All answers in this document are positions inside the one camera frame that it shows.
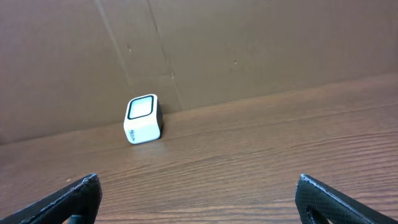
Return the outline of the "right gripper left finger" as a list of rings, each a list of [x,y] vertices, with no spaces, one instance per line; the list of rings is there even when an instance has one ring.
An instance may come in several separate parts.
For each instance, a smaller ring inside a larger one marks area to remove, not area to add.
[[[1,220],[1,223],[85,223],[96,220],[102,199],[97,174],[89,174]]]

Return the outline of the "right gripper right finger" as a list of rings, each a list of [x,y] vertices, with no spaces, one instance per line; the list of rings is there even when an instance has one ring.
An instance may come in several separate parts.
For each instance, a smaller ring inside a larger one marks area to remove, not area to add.
[[[306,224],[397,224],[397,220],[367,207],[307,174],[299,177],[295,204],[301,222]]]

